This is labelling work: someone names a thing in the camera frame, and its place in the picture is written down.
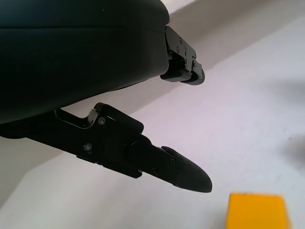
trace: screw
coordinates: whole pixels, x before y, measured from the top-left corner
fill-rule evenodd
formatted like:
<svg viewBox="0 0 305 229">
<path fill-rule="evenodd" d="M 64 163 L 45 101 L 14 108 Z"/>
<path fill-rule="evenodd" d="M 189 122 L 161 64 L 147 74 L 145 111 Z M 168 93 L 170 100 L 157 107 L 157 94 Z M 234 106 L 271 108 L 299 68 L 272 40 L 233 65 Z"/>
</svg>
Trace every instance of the screw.
<svg viewBox="0 0 305 229">
<path fill-rule="evenodd" d="M 173 158 L 170 160 L 170 164 L 171 164 L 171 165 L 174 165 L 174 164 L 175 164 L 175 162 L 176 162 L 176 160 L 175 160 L 175 159 L 173 159 Z"/>
<path fill-rule="evenodd" d="M 91 145 L 90 143 L 85 144 L 85 145 L 84 145 L 84 150 L 85 150 L 85 151 L 90 151 L 90 150 L 92 150 L 92 145 Z"/>
<path fill-rule="evenodd" d="M 106 119 L 104 117 L 100 117 L 98 120 L 99 125 L 105 125 Z"/>
</svg>

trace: white wall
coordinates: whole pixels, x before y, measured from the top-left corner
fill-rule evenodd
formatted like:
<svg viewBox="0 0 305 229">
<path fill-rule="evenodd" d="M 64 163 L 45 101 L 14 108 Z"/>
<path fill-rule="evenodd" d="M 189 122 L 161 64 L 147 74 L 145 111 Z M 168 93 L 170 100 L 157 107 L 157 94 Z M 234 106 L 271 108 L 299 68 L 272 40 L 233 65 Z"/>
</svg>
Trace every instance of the white wall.
<svg viewBox="0 0 305 229">
<path fill-rule="evenodd" d="M 294 228 L 305 228 L 304 1 L 200 0 L 172 13 L 172 26 L 208 69 L 204 84 L 155 78 L 66 109 L 84 116 L 103 101 L 123 110 L 156 146 L 200 165 L 213 192 L 0 139 L 1 229 L 223 229 L 234 191 L 282 194 Z"/>
</svg>

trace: yellow cube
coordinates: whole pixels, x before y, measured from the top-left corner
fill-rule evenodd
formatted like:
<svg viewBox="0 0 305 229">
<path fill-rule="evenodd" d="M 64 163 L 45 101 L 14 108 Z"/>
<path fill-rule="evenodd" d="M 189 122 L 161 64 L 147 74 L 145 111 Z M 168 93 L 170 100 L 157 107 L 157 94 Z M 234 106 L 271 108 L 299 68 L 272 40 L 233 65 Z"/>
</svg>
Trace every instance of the yellow cube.
<svg viewBox="0 0 305 229">
<path fill-rule="evenodd" d="M 232 193 L 227 229 L 290 229 L 285 202 L 280 196 Z"/>
</svg>

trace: yellow object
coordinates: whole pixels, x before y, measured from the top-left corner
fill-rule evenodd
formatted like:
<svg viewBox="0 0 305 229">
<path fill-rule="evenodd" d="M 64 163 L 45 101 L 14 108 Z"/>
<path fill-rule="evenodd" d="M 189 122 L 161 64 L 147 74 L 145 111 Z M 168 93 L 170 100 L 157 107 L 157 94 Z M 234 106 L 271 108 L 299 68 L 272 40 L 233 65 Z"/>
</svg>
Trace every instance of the yellow object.
<svg viewBox="0 0 305 229">
<path fill-rule="evenodd" d="M 280 196 L 232 193 L 226 229 L 290 229 Z"/>
</svg>

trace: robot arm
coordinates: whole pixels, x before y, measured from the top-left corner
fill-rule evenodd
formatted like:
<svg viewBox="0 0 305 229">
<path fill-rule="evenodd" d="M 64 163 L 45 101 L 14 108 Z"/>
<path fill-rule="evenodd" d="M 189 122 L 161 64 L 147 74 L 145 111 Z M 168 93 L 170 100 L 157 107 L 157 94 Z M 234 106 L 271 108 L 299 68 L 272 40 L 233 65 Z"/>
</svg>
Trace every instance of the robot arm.
<svg viewBox="0 0 305 229">
<path fill-rule="evenodd" d="M 196 52 L 160 0 L 0 2 L 0 136 L 29 138 L 138 178 L 210 192 L 196 164 L 142 135 L 143 124 L 105 104 L 86 118 L 62 107 L 161 76 L 198 85 Z"/>
</svg>

